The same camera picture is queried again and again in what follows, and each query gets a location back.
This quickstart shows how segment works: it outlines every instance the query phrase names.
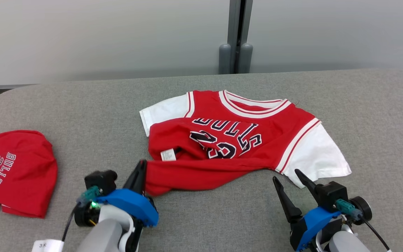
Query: white care label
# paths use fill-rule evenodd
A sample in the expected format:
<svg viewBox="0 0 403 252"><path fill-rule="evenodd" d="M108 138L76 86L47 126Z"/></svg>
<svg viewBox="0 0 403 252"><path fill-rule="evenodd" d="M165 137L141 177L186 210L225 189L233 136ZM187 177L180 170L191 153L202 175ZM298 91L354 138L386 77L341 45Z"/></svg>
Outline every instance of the white care label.
<svg viewBox="0 0 403 252"><path fill-rule="evenodd" d="M34 242L32 252L62 252L64 242L60 240L47 239Z"/></svg>
<svg viewBox="0 0 403 252"><path fill-rule="evenodd" d="M165 151L161 152L161 160L162 161L175 161L176 157L175 157L175 152L173 151L173 149L169 149L169 150L165 150Z"/></svg>

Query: gray fabric surface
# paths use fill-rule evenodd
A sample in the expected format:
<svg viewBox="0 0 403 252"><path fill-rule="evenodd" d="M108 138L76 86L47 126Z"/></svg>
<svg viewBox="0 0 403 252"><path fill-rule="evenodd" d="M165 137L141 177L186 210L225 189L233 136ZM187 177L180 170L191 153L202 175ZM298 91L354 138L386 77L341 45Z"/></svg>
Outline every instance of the gray fabric surface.
<svg viewBox="0 0 403 252"><path fill-rule="evenodd" d="M352 169L350 176L334 180L350 196L370 203L372 225L393 251L403 251L403 71L398 70L92 81L5 92L0 95L0 132L45 134L54 146L59 174L46 219L0 211L0 251L30 251L37 239L60 239L85 189L85 175L113 169L119 186L139 159L150 158L139 110L208 89L228 89L250 99L287 98L320 118ZM290 228L271 180L275 174L256 171L216 190L172 191L156 198L160 222L144 230L140 251L292 251ZM307 189L277 176L304 213L316 206ZM372 251L384 251L366 226L355 230ZM89 231L73 223L64 251L75 250Z"/></svg>

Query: black round wheel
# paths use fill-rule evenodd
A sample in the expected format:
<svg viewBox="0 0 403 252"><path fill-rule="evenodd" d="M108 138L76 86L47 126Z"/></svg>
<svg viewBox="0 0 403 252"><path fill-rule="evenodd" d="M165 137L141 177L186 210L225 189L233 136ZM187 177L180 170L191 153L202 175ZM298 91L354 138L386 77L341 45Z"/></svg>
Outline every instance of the black round wheel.
<svg viewBox="0 0 403 252"><path fill-rule="evenodd" d="M358 210L362 211L363 218L366 221L370 221L373 218L373 212L371 211L371 207L369 204L360 196L349 199L349 202L355 206ZM362 225L363 220L357 220L354 222L355 225Z"/></svg>

